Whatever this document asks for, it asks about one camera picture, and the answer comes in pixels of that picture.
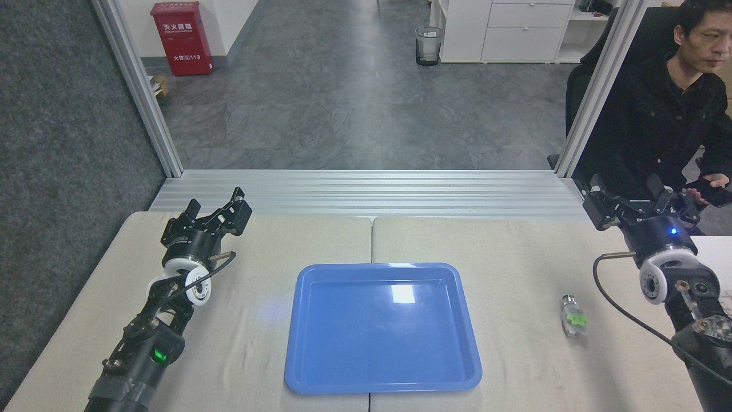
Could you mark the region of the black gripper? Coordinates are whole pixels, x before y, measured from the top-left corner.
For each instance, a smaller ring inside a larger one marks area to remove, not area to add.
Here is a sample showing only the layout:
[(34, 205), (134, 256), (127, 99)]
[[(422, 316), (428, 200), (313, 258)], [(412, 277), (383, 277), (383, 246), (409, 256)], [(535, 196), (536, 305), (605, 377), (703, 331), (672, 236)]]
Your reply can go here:
[(652, 256), (671, 249), (685, 249), (698, 255), (698, 248), (687, 230), (701, 221), (692, 198), (685, 191), (674, 191), (657, 174), (649, 175), (646, 185), (651, 193), (651, 210), (656, 216), (637, 216), (632, 201), (608, 191), (601, 175), (593, 175), (583, 193), (583, 209), (595, 229), (606, 231), (626, 220), (626, 243), (637, 268)]
[(199, 230), (191, 226), (200, 208), (200, 203), (191, 199), (185, 211), (177, 218), (168, 220), (162, 234), (162, 245), (166, 248), (163, 266), (170, 260), (184, 259), (211, 267), (211, 257), (221, 251), (223, 235), (240, 236), (253, 213), (240, 187), (235, 187), (229, 202), (222, 208), (201, 218), (203, 221)]

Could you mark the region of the person's hand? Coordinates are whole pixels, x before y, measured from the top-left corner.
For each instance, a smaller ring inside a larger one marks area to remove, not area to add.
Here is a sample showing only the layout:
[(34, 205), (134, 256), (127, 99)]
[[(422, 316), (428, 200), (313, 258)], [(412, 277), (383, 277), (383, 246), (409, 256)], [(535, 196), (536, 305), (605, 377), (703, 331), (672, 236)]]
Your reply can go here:
[(731, 203), (730, 191), (723, 186), (712, 187), (711, 181), (703, 178), (687, 183), (684, 188), (698, 191), (701, 198), (716, 208), (724, 208)]

